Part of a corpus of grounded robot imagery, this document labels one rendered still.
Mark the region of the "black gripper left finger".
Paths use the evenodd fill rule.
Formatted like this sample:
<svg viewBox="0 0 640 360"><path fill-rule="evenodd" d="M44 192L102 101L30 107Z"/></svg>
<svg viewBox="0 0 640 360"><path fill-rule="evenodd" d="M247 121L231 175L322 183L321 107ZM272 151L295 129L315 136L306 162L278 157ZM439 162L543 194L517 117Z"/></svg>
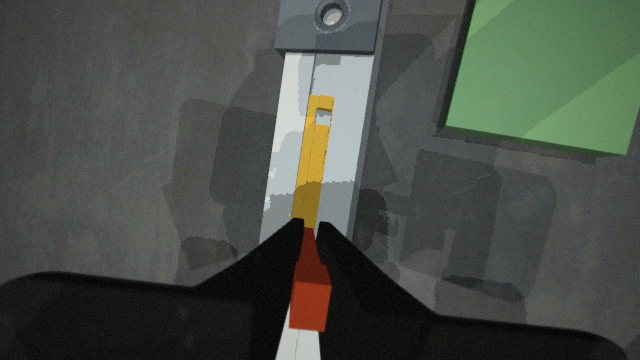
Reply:
<svg viewBox="0 0 640 360"><path fill-rule="evenodd" d="M0 286L0 360L275 360L304 236L293 218L185 287L48 271Z"/></svg>

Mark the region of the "light grey metal rail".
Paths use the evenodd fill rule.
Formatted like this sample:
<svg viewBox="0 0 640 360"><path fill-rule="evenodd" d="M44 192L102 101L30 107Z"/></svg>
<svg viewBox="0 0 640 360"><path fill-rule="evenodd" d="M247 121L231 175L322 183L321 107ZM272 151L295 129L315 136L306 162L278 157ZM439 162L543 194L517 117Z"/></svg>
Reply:
<svg viewBox="0 0 640 360"><path fill-rule="evenodd" d="M333 97L315 226L350 242L390 0L281 0L275 50L285 59L259 245L291 220L310 95ZM258 246L259 246L258 245ZM275 360L321 360L316 331L289 329Z"/></svg>

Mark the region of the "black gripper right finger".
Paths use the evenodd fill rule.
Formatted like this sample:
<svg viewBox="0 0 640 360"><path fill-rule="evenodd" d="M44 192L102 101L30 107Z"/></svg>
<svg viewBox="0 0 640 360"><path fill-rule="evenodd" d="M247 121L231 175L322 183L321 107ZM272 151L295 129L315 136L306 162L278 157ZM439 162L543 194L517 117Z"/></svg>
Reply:
<svg viewBox="0 0 640 360"><path fill-rule="evenodd" d="M441 315L404 290L330 222L316 248L331 293L321 360L627 360L588 331Z"/></svg>

